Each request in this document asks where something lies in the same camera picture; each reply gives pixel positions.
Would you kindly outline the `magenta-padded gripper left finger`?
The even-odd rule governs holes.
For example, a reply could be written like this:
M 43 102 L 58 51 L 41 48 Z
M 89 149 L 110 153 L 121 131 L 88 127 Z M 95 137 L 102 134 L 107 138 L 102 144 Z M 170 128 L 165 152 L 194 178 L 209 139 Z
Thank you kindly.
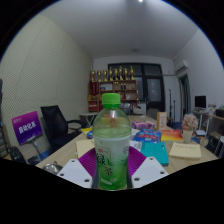
M 92 148 L 79 159 L 71 159 L 58 176 L 84 188 L 98 188 L 98 170 L 95 149 Z

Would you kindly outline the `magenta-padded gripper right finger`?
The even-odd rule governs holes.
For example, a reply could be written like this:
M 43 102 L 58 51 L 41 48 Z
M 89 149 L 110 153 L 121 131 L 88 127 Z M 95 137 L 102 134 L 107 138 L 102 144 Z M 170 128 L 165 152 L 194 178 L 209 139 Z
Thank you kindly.
M 134 147 L 129 147 L 127 186 L 141 188 L 168 175 L 153 156 L 145 157 Z

